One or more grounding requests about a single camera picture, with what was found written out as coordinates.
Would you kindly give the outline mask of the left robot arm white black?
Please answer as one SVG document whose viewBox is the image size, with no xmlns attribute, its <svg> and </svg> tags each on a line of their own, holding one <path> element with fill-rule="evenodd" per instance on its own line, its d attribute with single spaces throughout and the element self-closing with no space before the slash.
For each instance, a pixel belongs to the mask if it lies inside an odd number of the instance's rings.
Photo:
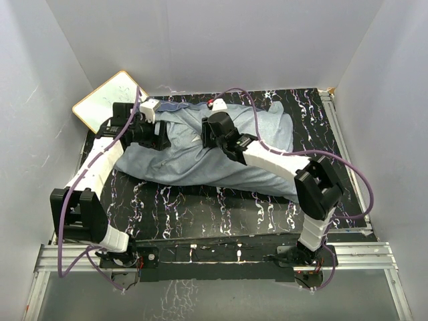
<svg viewBox="0 0 428 321">
<path fill-rule="evenodd" d="M 51 214 L 59 240 L 83 241 L 113 252 L 124 267 L 134 265 L 138 250 L 129 245 L 129 234 L 112 227 L 100 202 L 104 185 L 117 160 L 133 143 L 164 150 L 171 143 L 167 124 L 156 120 L 159 100 L 137 104 L 115 102 L 112 116 L 101 123 L 92 149 L 75 177 L 50 195 Z"/>
</svg>

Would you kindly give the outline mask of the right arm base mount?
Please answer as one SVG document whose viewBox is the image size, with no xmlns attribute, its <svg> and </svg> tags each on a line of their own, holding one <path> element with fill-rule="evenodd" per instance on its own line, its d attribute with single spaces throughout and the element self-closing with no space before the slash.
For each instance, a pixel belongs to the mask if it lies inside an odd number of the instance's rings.
<svg viewBox="0 0 428 321">
<path fill-rule="evenodd" d="M 279 268 L 291 268 L 298 287 L 312 293 L 332 281 L 338 265 L 334 246 L 325 241 L 315 251 L 310 251 L 299 241 L 293 246 L 281 245 L 263 260 L 273 262 Z"/>
</svg>

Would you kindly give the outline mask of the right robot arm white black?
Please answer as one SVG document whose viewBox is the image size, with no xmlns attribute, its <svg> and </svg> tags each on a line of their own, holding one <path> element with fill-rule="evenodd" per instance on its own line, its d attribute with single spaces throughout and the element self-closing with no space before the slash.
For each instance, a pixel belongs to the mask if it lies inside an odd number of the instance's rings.
<svg viewBox="0 0 428 321">
<path fill-rule="evenodd" d="M 232 161 L 293 180 L 304 212 L 302 232 L 295 246 L 272 259 L 306 265 L 320 260 L 332 216 L 344 192 L 329 160 L 325 156 L 309 158 L 271 152 L 256 136 L 239 133 L 226 112 L 202 119 L 202 141 L 204 147 L 220 148 Z"/>
</svg>

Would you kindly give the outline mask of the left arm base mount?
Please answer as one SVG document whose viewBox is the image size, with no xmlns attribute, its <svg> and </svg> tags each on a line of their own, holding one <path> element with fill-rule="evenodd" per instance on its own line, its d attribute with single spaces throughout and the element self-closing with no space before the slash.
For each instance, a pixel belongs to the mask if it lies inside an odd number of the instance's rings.
<svg viewBox="0 0 428 321">
<path fill-rule="evenodd" d="M 101 268 L 124 268 L 133 271 L 134 279 L 131 283 L 120 285 L 125 291 L 140 282 L 159 281 L 159 250 L 157 247 L 129 245 L 123 253 L 97 251 L 96 256 L 100 258 Z"/>
</svg>

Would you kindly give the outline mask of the blue fish print pillowcase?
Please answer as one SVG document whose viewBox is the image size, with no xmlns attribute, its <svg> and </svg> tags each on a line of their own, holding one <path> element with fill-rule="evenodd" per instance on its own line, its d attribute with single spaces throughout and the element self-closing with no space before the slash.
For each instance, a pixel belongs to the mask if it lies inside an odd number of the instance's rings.
<svg viewBox="0 0 428 321">
<path fill-rule="evenodd" d="M 284 112 L 281 102 L 271 103 L 268 110 L 230 104 L 227 112 L 241 133 L 258 132 L 268 145 L 288 152 L 293 150 L 292 118 Z M 205 103 L 162 101 L 156 117 L 166 121 L 171 146 L 157 151 L 133 143 L 116 161 L 116 170 L 163 185 L 207 185 L 297 202 L 293 180 L 229 160 L 220 148 L 203 147 L 202 119 L 210 113 Z"/>
</svg>

